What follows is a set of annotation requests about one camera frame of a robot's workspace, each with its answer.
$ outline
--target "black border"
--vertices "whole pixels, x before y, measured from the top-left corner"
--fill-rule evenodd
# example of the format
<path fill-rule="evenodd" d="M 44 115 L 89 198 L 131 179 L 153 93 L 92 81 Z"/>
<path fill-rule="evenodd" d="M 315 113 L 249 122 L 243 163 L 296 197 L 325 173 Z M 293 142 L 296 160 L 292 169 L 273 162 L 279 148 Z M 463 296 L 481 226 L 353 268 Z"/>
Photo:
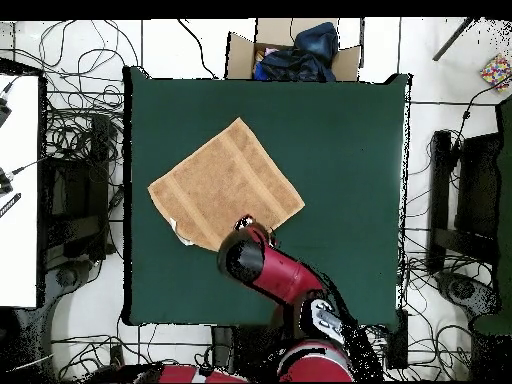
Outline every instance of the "black border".
<path fill-rule="evenodd" d="M 42 154 L 46 156 L 46 122 L 47 122 L 47 80 L 41 69 L 34 68 L 23 63 L 15 62 L 9 59 L 0 58 L 0 74 L 4 75 L 31 75 L 38 77 L 38 123 L 37 123 L 37 160 L 41 159 Z M 43 187 L 42 187 L 42 164 L 36 164 L 37 167 L 37 242 L 36 242 L 36 307 L 40 308 L 45 301 L 45 250 L 46 250 L 46 225 L 43 214 Z"/>

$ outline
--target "green table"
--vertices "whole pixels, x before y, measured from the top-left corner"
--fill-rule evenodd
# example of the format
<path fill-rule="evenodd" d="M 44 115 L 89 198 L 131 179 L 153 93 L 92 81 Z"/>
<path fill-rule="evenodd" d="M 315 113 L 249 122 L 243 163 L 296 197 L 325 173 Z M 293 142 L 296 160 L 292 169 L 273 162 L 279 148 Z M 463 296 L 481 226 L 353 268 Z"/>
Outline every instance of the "green table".
<path fill-rule="evenodd" d="M 394 323 L 407 79 L 159 80 L 125 68 L 129 322 L 268 323 L 275 304 L 220 275 L 215 253 L 184 246 L 147 190 L 241 117 L 306 204 L 277 230 L 280 248 L 329 275 L 361 323 Z"/>

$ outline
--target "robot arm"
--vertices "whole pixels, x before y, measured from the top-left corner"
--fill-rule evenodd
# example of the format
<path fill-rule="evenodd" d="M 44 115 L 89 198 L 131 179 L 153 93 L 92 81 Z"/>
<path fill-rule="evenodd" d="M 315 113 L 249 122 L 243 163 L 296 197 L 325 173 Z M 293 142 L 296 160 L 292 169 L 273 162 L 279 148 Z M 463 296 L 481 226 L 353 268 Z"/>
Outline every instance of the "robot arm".
<path fill-rule="evenodd" d="M 334 284 L 277 250 L 265 228 L 251 217 L 242 218 L 224 240 L 217 265 L 224 275 L 292 309 L 297 343 L 281 359 L 281 381 L 382 380 L 366 334 Z M 334 292 L 337 314 L 327 300 L 329 292 Z"/>

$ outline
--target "white tile floor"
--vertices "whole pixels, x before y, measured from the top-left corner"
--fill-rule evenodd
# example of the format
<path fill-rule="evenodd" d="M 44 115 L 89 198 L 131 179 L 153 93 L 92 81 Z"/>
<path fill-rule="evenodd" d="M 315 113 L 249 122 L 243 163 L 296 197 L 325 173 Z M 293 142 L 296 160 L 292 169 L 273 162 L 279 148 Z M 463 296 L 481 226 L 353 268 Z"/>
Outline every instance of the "white tile floor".
<path fill-rule="evenodd" d="M 366 18 L 364 67 L 360 70 L 360 79 L 369 82 L 384 82 L 391 74 L 410 73 L 413 77 L 411 105 L 411 139 L 409 171 L 414 172 L 428 163 L 426 146 L 433 132 L 440 129 L 460 127 L 462 113 L 471 97 L 478 91 L 487 88 L 478 71 L 498 52 L 511 56 L 510 28 L 503 22 L 493 23 L 481 21 L 465 31 L 453 46 L 438 61 L 432 57 L 453 33 L 463 18 Z M 113 90 L 120 90 L 121 66 L 141 65 L 152 77 L 158 78 L 197 78 L 210 77 L 202 67 L 199 48 L 193 38 L 178 24 L 176 20 L 150 21 L 116 21 L 115 25 L 126 35 L 116 37 L 113 26 L 104 21 L 77 21 L 66 27 L 61 24 L 47 35 L 44 50 L 40 47 L 40 39 L 56 22 L 18 22 L 15 27 L 15 47 L 40 57 L 45 55 L 46 61 L 55 64 L 58 71 L 77 72 L 90 69 L 99 54 L 98 51 L 87 53 L 91 49 L 116 49 L 115 53 L 104 53 L 100 58 L 113 55 L 113 59 L 98 66 L 88 74 L 91 78 L 82 79 L 82 90 L 102 92 L 106 85 Z M 189 28 L 201 40 L 206 66 L 218 77 L 222 78 L 225 70 L 226 37 L 228 31 L 234 31 L 248 39 L 254 37 L 255 19 L 229 20 L 189 20 Z M 359 19 L 340 19 L 340 44 L 350 47 L 358 43 Z M 12 26 L 0 23 L 0 49 L 12 48 Z M 63 45 L 62 58 L 59 59 Z M 12 53 L 0 50 L 0 57 L 12 58 Z M 16 60 L 27 64 L 35 61 L 22 52 L 15 56 Z M 49 74 L 48 89 L 73 92 L 78 86 L 77 77 L 61 79 Z M 497 94 L 487 92 L 477 99 L 479 105 L 471 110 L 471 117 L 464 128 L 464 136 L 484 134 L 496 131 L 494 105 L 508 97 L 510 90 Z M 51 100 L 57 107 L 64 102 L 58 93 L 51 93 Z M 114 176 L 114 183 L 122 181 L 119 168 Z M 411 176 L 409 179 L 408 198 L 421 194 L 428 187 L 428 173 Z M 427 208 L 428 196 L 411 202 L 408 215 L 423 213 Z M 115 211 L 112 219 L 123 218 L 123 207 Z M 426 228 L 427 214 L 407 218 L 407 227 Z M 114 242 L 122 252 L 122 223 L 112 223 Z M 407 233 L 415 242 L 425 244 L 426 233 L 409 231 Z M 410 256 L 421 255 L 418 246 L 407 242 Z M 76 293 L 65 296 L 59 303 L 53 322 L 52 338 L 54 340 L 68 337 L 87 337 L 94 334 L 116 334 L 116 322 L 123 303 L 123 266 L 122 260 L 114 254 L 103 263 L 100 277 L 81 288 Z M 481 275 L 481 280 L 488 281 L 488 274 Z M 428 286 L 418 290 L 409 290 L 408 302 L 432 322 L 434 331 L 446 324 L 458 323 L 467 325 L 459 308 L 444 301 L 435 290 Z M 409 308 L 412 315 L 416 312 Z M 410 341 L 429 337 L 429 330 L 421 317 L 410 317 Z M 121 339 L 129 344 L 135 352 L 151 356 L 153 360 L 173 358 L 183 363 L 193 363 L 194 354 L 204 352 L 205 345 L 211 342 L 209 326 L 158 325 L 148 324 L 140 328 L 119 326 Z M 54 365 L 58 370 L 67 364 L 72 356 L 80 352 L 91 338 L 84 338 L 81 343 L 54 344 Z M 148 355 L 148 343 L 152 341 Z M 457 346 L 469 349 L 468 337 L 460 331 L 446 331 L 441 337 L 449 350 Z M 196 346 L 175 345 L 176 343 L 193 343 Z M 411 347 L 409 361 L 416 362 L 432 358 L 430 342 L 425 346 L 416 344 Z M 100 350 L 100 359 L 107 361 L 107 350 Z M 136 363 L 138 356 L 125 350 L 127 363 Z M 458 378 L 464 378 L 465 371 L 455 368 Z M 434 378 L 437 369 L 419 368 L 415 370 L 424 378 Z M 83 374 L 85 370 L 76 366 L 69 370 L 68 376 Z"/>

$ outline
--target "table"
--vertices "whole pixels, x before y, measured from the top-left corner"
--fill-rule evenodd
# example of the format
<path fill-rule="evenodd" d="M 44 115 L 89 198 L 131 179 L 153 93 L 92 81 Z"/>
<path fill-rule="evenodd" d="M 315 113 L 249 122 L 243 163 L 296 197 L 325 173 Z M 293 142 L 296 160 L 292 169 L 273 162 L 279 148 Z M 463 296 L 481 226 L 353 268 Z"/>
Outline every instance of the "table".
<path fill-rule="evenodd" d="M 0 89 L 13 80 L 0 75 Z M 39 159 L 39 90 L 37 76 L 19 78 L 8 93 L 12 110 L 0 128 L 0 167 L 5 172 Z M 13 191 L 0 198 L 3 206 L 15 193 L 21 199 L 0 218 L 0 306 L 35 307 L 37 273 L 38 166 L 11 182 Z"/>
<path fill-rule="evenodd" d="M 130 324 L 267 324 L 275 304 L 184 246 L 147 187 L 237 117 L 306 206 L 280 248 L 325 272 L 362 324 L 396 320 L 406 75 L 387 84 L 146 79 L 125 68 L 125 305 Z"/>

